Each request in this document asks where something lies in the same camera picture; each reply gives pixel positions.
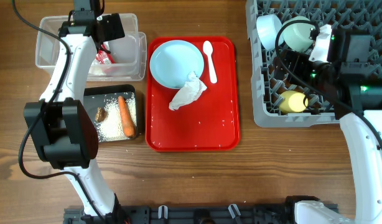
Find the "green bowl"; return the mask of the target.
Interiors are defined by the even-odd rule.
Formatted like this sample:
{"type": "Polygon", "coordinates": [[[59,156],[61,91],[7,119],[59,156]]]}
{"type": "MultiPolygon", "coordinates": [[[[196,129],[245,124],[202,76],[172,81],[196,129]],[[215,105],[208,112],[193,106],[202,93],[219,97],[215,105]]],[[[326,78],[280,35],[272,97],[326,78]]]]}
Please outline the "green bowl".
{"type": "Polygon", "coordinates": [[[309,39],[312,28],[314,26],[311,24],[297,23],[286,27],[281,35],[292,50],[305,52],[313,43],[313,40],[309,39]]]}

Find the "yellow plastic cup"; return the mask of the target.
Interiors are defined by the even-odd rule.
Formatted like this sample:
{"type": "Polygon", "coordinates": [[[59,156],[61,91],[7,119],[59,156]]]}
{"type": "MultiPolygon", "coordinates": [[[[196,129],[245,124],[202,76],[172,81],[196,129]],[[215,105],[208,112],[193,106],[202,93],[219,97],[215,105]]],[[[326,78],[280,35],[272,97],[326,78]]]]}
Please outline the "yellow plastic cup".
{"type": "Polygon", "coordinates": [[[287,90],[280,94],[282,98],[279,109],[283,113],[301,113],[309,104],[305,94],[298,91],[287,90]]]}

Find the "white plastic spoon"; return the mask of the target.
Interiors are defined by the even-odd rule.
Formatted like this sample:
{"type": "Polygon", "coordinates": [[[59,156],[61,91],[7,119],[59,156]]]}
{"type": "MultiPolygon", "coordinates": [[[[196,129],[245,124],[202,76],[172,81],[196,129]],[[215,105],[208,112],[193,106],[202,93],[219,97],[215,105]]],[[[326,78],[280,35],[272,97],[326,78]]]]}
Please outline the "white plastic spoon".
{"type": "Polygon", "coordinates": [[[213,45],[210,41],[206,40],[203,43],[203,52],[207,56],[208,59],[208,69],[209,69],[209,77],[210,77],[210,82],[212,84],[216,84],[218,79],[217,79],[217,74],[215,71],[215,66],[213,64],[213,59],[212,59],[212,54],[213,54],[213,45]]]}

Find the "grey dishwasher rack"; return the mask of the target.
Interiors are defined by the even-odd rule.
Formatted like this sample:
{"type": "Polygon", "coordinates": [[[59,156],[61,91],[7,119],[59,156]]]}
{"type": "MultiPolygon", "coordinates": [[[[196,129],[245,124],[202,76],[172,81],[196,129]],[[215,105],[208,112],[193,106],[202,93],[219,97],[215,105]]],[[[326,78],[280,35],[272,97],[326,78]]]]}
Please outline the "grey dishwasher rack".
{"type": "Polygon", "coordinates": [[[281,22],[304,16],[320,26],[368,31],[371,39],[368,60],[370,70],[382,78],[382,1],[254,1],[246,3],[248,38],[251,42],[253,74],[251,91],[254,122],[264,128],[298,128],[316,124],[337,123],[332,105],[322,96],[307,88],[293,85],[274,77],[275,51],[266,50],[259,39],[257,18],[275,14],[281,22]],[[309,106],[303,113],[282,113],[278,106],[280,94],[287,90],[300,91],[309,97],[309,106]]]}

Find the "white napkin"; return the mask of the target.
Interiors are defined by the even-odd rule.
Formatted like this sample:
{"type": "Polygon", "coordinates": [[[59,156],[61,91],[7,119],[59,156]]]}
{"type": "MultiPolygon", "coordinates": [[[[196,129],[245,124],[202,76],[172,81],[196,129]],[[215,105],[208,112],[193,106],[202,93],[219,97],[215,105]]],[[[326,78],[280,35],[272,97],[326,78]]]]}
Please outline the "white napkin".
{"type": "Polygon", "coordinates": [[[197,101],[205,90],[207,90],[207,86],[204,82],[199,79],[195,72],[190,72],[184,86],[175,94],[169,103],[169,109],[175,111],[182,106],[197,101]]]}

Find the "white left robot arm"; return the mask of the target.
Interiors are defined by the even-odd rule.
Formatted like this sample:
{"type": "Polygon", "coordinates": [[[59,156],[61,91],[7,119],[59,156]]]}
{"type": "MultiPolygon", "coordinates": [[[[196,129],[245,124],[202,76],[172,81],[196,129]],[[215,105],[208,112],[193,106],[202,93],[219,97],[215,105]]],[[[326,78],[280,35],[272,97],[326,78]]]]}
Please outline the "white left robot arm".
{"type": "Polygon", "coordinates": [[[103,42],[124,37],[119,14],[98,19],[82,8],[65,21],[58,35],[60,52],[50,83],[39,101],[26,103],[28,130],[19,149],[19,166],[24,166],[24,148],[32,138],[39,159],[72,183],[84,206],[85,223],[121,223],[125,213],[116,194],[106,184],[95,159],[98,135],[83,106],[88,72],[103,42]]]}

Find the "blue bowl with rice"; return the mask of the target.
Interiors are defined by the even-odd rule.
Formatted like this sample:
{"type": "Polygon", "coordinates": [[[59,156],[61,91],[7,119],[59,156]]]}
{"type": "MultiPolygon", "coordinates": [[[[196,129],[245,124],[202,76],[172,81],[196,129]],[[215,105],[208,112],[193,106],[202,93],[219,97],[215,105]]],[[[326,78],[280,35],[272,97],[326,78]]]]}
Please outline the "blue bowl with rice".
{"type": "Polygon", "coordinates": [[[266,50],[275,49],[276,37],[281,28],[282,23],[275,14],[257,17],[256,29],[258,37],[266,50]]]}

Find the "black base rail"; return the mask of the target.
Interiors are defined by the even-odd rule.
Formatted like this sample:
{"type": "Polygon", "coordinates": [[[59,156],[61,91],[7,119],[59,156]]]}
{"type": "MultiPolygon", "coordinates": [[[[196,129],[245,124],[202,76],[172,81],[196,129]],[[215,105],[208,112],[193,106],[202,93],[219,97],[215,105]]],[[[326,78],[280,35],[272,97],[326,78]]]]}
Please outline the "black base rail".
{"type": "Polygon", "coordinates": [[[210,218],[217,224],[275,224],[295,222],[290,209],[283,204],[239,206],[239,215],[231,215],[228,207],[172,207],[168,209],[168,215],[166,217],[159,215],[158,208],[123,206],[122,209],[129,218],[130,223],[192,224],[196,222],[196,216],[201,217],[207,212],[210,218]]]}

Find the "black tray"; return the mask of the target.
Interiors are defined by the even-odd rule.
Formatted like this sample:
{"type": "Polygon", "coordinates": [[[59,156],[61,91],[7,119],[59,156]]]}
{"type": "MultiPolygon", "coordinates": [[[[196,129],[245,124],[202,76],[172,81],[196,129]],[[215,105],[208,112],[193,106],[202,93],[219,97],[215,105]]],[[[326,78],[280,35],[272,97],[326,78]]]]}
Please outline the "black tray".
{"type": "Polygon", "coordinates": [[[85,89],[85,93],[84,93],[83,105],[84,105],[84,108],[86,109],[86,112],[87,112],[88,116],[90,117],[94,127],[96,128],[95,115],[97,112],[97,108],[101,107],[103,105],[103,95],[119,93],[120,96],[124,97],[125,92],[134,93],[135,97],[136,97],[136,125],[134,125],[135,130],[136,130],[136,135],[133,138],[130,138],[130,139],[135,139],[139,135],[138,130],[137,130],[138,108],[137,108],[136,91],[132,85],[125,84],[125,85],[101,86],[101,87],[87,88],[87,89],[85,89]]]}

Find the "red snack wrapper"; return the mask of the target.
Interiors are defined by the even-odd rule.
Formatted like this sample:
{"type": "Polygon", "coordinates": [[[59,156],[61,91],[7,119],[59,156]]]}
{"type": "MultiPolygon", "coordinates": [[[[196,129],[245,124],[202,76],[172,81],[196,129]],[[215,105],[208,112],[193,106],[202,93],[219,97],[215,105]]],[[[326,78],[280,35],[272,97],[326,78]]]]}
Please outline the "red snack wrapper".
{"type": "Polygon", "coordinates": [[[109,43],[104,42],[101,45],[102,50],[99,50],[94,61],[95,65],[94,73],[96,75],[109,75],[115,71],[115,68],[111,64],[115,64],[115,61],[110,54],[109,43]]]}

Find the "light blue plate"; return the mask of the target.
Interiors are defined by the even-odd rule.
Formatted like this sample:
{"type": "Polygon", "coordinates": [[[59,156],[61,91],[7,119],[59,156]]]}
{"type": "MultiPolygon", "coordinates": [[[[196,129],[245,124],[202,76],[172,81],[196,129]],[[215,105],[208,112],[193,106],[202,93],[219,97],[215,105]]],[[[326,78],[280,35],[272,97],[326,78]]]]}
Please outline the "light blue plate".
{"type": "Polygon", "coordinates": [[[152,77],[162,86],[180,89],[189,81],[189,73],[200,78],[205,64],[201,51],[190,42],[170,40],[153,51],[149,69],[152,77]]]}

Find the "brown food scrap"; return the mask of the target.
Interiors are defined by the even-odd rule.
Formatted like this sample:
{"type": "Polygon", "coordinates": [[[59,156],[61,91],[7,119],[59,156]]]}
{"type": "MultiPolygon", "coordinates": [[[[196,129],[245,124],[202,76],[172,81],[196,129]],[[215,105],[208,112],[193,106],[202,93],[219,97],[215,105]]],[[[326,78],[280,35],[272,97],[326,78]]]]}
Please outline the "brown food scrap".
{"type": "Polygon", "coordinates": [[[100,123],[105,120],[106,116],[107,116],[106,110],[104,108],[98,107],[96,115],[95,115],[95,121],[97,123],[100,123]]]}

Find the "orange carrot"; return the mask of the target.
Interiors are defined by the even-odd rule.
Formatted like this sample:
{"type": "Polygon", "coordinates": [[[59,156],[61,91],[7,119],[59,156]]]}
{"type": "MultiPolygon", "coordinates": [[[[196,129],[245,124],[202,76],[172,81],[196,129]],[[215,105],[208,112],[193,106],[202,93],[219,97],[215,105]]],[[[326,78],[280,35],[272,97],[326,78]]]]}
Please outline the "orange carrot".
{"type": "Polygon", "coordinates": [[[136,135],[135,126],[128,110],[125,99],[122,96],[118,97],[119,112],[123,133],[127,138],[133,138],[136,135]]]}

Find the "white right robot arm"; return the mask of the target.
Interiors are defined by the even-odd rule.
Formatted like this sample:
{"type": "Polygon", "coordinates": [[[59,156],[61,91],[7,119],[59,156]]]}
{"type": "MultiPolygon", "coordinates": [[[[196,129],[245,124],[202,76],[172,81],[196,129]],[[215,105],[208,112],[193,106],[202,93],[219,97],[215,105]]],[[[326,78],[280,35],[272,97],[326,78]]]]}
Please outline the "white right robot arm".
{"type": "Polygon", "coordinates": [[[277,65],[292,81],[324,97],[345,136],[355,184],[354,223],[382,223],[382,79],[361,62],[310,62],[276,50],[277,65]]]}

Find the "pile of white rice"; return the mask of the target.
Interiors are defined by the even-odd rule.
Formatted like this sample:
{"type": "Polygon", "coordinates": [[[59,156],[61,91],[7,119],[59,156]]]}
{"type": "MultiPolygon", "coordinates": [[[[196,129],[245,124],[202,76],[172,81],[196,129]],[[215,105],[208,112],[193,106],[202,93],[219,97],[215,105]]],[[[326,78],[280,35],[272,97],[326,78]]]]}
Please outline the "pile of white rice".
{"type": "MultiPolygon", "coordinates": [[[[121,123],[118,103],[119,93],[103,95],[102,109],[106,111],[106,118],[99,122],[95,121],[99,135],[99,142],[120,141],[130,139],[125,136],[121,123]]],[[[129,109],[131,119],[136,125],[136,97],[134,93],[125,92],[124,99],[129,109]]]]}

